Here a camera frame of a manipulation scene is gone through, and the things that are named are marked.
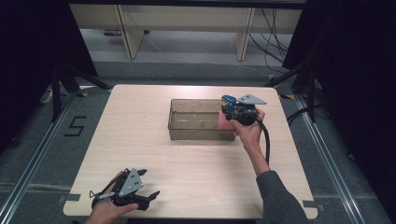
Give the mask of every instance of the black cable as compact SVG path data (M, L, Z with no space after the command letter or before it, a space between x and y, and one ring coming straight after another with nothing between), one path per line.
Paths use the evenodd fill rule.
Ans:
M264 51L264 53L265 53L265 54L264 54L265 65L267 65L267 67L268 67L270 70L274 71L274 72L286 73L286 72L278 71L278 70L275 70L274 68L272 68L272 67L268 64L268 62L267 62L267 57L266 57L267 54L269 54L269 55L270 55L271 57L273 57L274 59L278 60L280 63L283 63L283 61L282 61L281 59L279 59L278 57L276 57L275 54L271 53L271 52L268 51L267 49L263 48L259 43L257 43L256 40L253 38L253 36L252 36L251 34L249 34L249 36L250 36L250 38L253 40L253 43L256 44L256 46L257 46L260 50Z
M278 62L283 63L283 60L282 60L282 59L276 57L275 54L271 53L271 52L268 51L267 49L263 48L259 43L257 43L256 40L253 38L253 36L252 36L251 34L249 34L249 36L250 36L251 40L253 40L253 43L256 44L256 46L257 46L260 50L264 51L266 54L269 54L271 57L273 57L274 59L276 59Z
M257 122L259 123L260 127L262 127L262 131L264 132L265 136L265 160L267 161L267 164L270 164L270 135L268 133L267 128L265 127L264 123L262 122L262 119L257 115L255 118Z
M322 107L322 106L323 106L323 104L318 104L318 105L314 105L314 108ZM308 108L304 107L304 108L299 109L298 111L294 112L290 116L288 116L287 121L288 121L289 126L294 121L294 119L296 119L299 115L301 115L301 114L303 114L304 112L307 112L307 111L308 111Z
M267 41L267 43L270 43L271 36L273 35L273 36L274 36L274 39L276 40L277 48L279 49L279 53L280 53L280 55L281 55L282 58L283 58L283 55L286 56L286 54L285 54L285 52L283 52L283 51L281 52L281 50L283 50L282 47L285 48L286 50L287 50L288 48L287 48L284 44L282 44L282 43L279 41L279 39L277 38L277 33L276 33L276 9L273 8L273 25L272 25L272 26L271 26L270 22L268 21L267 16L265 15L265 12L264 12L263 9L262 9L262 15L264 16L264 18L265 18L265 20L266 20L266 22L267 22L267 25L268 25L268 27L270 28L270 31L271 31L269 39L268 39L268 40L267 40L266 38L264 38L264 39Z

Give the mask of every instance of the pink object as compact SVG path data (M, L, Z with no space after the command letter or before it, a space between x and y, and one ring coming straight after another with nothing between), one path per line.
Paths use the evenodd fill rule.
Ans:
M221 111L219 112L218 130L235 130L231 122L225 118L225 114Z

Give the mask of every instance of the transparent container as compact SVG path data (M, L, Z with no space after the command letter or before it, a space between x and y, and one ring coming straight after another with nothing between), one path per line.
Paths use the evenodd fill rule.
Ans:
M173 99L168 129L171 140L235 140L234 130L219 130L221 100Z

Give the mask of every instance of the light wood tabletop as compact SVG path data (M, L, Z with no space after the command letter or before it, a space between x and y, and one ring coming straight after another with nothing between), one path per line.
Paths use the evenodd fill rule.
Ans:
M101 191L125 168L147 169L145 187L136 194L161 193L147 211L126 217L261 218L262 198L256 176L238 137L234 141L171 140L168 131L172 99L221 99L252 94L267 102L257 105L270 135L270 167L277 171L298 202L312 202L303 166L275 89L218 86L117 85L93 135L68 201L68 216L88 216L90 190ZM261 146L265 153L265 139ZM317 208L304 207L308 218Z

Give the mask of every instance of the electrical cable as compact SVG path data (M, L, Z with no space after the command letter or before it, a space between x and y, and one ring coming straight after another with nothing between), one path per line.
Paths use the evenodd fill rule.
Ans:
M314 105L314 108L322 107L322 106L323 106L323 104L318 104L318 105ZM299 109L298 111L294 112L290 116L288 116L287 121L288 121L289 126L294 121L294 119L296 119L299 115L301 115L301 114L303 114L304 112L307 112L307 111L308 111L308 108L304 107L304 108Z
M155 45L146 35L144 35L143 37L144 37L145 39L147 39L147 41L148 41L155 49L157 49L159 52L161 52L161 53L164 55L163 50L160 49L157 45ZM169 61L169 62L177 62L177 63L216 64L216 63L193 63L193 62L188 62L188 61L172 60L172 59L166 58L165 56L163 56L163 58L164 58L166 61ZM233 65L233 66L241 67L241 68L244 68L244 69L247 69L247 70L250 70L250 71L257 72L257 73L259 73L259 74L261 74L261 75L263 75L263 76L265 76L265 77L269 77L268 75L266 75L266 74L260 72L260 71L257 70L257 69L254 69L254 68L245 67L245 66L243 66L243 65L239 65L239 64L235 64L235 63L226 63L226 64L227 64L227 65Z
M279 61L280 63L283 63L283 61L282 61L281 59L279 59L278 57L276 57L275 54L271 53L271 52L268 51L267 49L263 48L260 44L258 44L251 34L249 34L249 36L250 36L251 40L253 41L253 43L254 43L260 50L264 51L264 61L265 61L266 66L267 66L270 70L272 70L272 71L274 71L274 72L286 73L286 72L278 71L278 70L275 70L274 68L272 68L272 67L268 64L268 62L267 62L267 57L266 57L267 54L269 54L271 57L273 57L274 59L276 59L276 60Z
M279 39L277 38L277 33L276 33L276 9L273 8L273 25L272 26L271 26L270 22L268 21L267 16L265 15L265 12L264 12L263 9L262 9L262 15L264 16L264 18L265 18L265 20L267 22L267 25L268 25L268 27L270 28L270 31L271 31L270 37L268 38L268 40L266 38L264 38L267 41L267 46L268 46L268 43L270 43L270 41L271 41L271 36L273 35L274 39L276 40L277 48L279 49L279 53L280 53L281 57L284 58L284 56L286 56L286 54L285 54L285 52L283 52L283 49L281 48L281 46L283 48L285 48L285 49L287 49L287 47L285 45L283 45L279 41Z
M254 115L250 114L251 117L253 117L260 125L262 128L262 131L264 132L265 136L265 160L267 161L267 164L270 164L270 135L268 133L267 128L265 127L264 123L262 122L262 119L257 115L254 117Z

